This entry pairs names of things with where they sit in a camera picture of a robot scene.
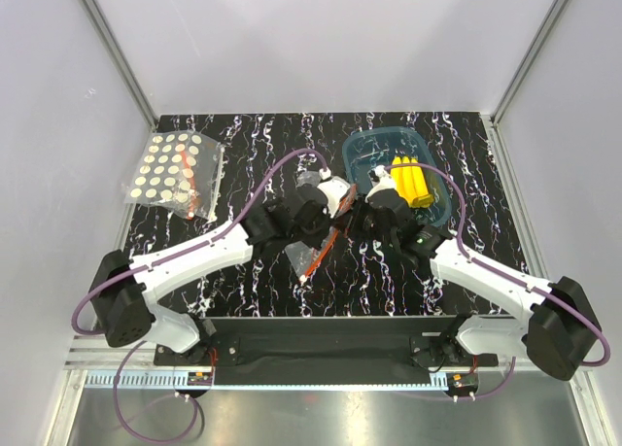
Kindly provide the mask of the clear zip bag orange zipper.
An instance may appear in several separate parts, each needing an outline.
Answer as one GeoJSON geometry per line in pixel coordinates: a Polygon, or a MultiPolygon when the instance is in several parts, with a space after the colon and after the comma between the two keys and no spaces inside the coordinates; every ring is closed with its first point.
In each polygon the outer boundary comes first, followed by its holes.
{"type": "MultiPolygon", "coordinates": [[[[297,185],[302,187],[303,185],[310,185],[316,187],[320,183],[320,176],[318,172],[308,171],[300,174],[297,178],[297,185]]],[[[357,187],[351,185],[349,194],[342,200],[339,211],[339,215],[336,218],[330,217],[332,220],[339,220],[339,217],[346,213],[353,201],[356,198],[357,187]]],[[[288,245],[285,249],[286,255],[293,267],[294,272],[298,277],[298,281],[301,285],[305,284],[315,273],[317,268],[321,265],[323,259],[328,255],[328,252],[333,247],[337,237],[339,236],[339,229],[331,226],[328,236],[322,244],[320,250],[307,247],[302,242],[295,242],[288,245]]]]}

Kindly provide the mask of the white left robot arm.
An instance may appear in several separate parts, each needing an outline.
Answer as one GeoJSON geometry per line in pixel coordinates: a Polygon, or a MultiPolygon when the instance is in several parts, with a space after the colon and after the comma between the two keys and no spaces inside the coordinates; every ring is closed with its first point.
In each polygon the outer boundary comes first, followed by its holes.
{"type": "Polygon", "coordinates": [[[263,255],[277,255],[295,242],[320,245],[338,201],[323,193],[297,192],[253,207],[239,222],[222,226],[163,251],[128,258],[106,254],[91,284],[91,304],[109,347],[148,341],[177,353],[187,363],[203,362],[210,329],[187,313],[160,305],[185,284],[263,255]]]}

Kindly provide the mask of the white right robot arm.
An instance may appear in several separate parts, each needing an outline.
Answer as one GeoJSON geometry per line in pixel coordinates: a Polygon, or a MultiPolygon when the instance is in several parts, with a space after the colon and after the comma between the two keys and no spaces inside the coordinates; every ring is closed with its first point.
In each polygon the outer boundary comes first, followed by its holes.
{"type": "Polygon", "coordinates": [[[459,365],[481,355],[526,358],[550,377],[568,381],[603,334],[576,281],[563,277],[552,283],[472,251],[451,233],[419,223],[387,190],[356,199],[336,224],[346,235],[377,241],[436,279],[504,310],[502,317],[456,316],[429,344],[433,365],[459,365]]]}

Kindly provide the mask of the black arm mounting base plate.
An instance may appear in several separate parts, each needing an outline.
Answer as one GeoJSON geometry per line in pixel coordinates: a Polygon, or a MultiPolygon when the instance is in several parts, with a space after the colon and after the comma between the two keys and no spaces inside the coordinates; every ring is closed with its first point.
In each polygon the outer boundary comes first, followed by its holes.
{"type": "Polygon", "coordinates": [[[176,353],[155,345],[155,366],[212,369],[217,387],[336,388],[429,385],[451,372],[497,368],[527,355],[530,325],[507,315],[211,320],[206,340],[176,353]]]}

